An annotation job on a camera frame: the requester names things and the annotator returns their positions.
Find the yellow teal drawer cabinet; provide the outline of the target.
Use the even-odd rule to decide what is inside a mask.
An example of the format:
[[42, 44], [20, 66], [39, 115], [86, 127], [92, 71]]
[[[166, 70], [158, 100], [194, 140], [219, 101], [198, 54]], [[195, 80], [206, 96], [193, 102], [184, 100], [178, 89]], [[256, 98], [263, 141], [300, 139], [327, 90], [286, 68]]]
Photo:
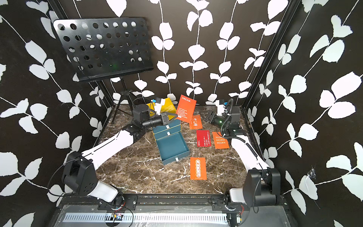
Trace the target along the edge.
[[143, 125], [152, 129], [156, 141], [181, 132], [181, 121], [170, 98], [153, 99], [147, 106], [149, 119]]

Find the red dream postcard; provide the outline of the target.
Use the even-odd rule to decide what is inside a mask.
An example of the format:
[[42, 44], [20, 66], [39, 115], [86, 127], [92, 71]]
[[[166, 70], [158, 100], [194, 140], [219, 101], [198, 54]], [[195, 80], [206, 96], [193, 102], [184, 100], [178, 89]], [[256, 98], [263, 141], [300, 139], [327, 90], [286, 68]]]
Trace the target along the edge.
[[176, 114], [178, 115], [177, 119], [186, 123], [190, 123], [194, 114], [195, 106], [196, 100], [181, 95], [176, 110]]

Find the orange postcard with text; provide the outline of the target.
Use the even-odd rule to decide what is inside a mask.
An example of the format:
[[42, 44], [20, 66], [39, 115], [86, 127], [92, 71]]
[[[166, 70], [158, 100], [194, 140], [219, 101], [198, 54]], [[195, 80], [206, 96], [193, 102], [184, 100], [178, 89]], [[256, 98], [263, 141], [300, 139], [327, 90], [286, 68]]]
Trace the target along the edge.
[[217, 132], [212, 132], [215, 149], [228, 149], [229, 144], [227, 139], [221, 137]]

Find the orange postcard with white pattern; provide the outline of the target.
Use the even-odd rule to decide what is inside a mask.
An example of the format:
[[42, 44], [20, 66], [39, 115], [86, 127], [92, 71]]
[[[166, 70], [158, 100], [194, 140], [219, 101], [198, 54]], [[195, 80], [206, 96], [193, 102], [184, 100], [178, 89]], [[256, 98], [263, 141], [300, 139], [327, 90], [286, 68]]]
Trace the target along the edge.
[[205, 158], [190, 158], [191, 180], [207, 180], [207, 169]]

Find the orange postcard with calligraphy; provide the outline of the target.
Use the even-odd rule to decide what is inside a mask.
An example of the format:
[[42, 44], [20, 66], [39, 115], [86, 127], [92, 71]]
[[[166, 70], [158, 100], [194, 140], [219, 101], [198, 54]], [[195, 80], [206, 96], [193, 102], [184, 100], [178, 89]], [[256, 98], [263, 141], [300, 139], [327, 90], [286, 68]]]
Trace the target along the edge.
[[193, 115], [190, 122], [190, 129], [191, 130], [199, 130], [202, 129], [202, 122], [200, 115]]

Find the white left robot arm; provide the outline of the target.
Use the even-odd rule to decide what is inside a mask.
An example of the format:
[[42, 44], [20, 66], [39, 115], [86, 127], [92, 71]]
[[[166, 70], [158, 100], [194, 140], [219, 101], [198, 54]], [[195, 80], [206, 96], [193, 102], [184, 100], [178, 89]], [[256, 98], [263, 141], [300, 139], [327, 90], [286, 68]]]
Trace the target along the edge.
[[140, 140], [148, 129], [167, 125], [177, 119], [176, 113], [155, 114], [151, 119], [133, 119], [112, 138], [83, 152], [68, 155], [62, 182], [79, 196], [92, 196], [117, 208], [124, 204], [123, 193], [116, 187], [98, 180], [96, 170], [113, 155]]

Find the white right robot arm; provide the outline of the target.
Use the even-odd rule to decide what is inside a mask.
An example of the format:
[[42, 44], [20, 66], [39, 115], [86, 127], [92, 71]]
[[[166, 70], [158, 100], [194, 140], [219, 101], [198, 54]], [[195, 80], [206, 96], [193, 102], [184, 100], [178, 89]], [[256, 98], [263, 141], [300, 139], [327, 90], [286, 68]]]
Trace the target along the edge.
[[229, 190], [231, 202], [248, 207], [272, 206], [280, 202], [280, 172], [271, 168], [256, 152], [239, 123], [230, 121], [231, 115], [218, 116], [210, 112], [205, 120], [220, 128], [220, 136], [230, 142], [238, 153], [247, 175], [243, 187]]

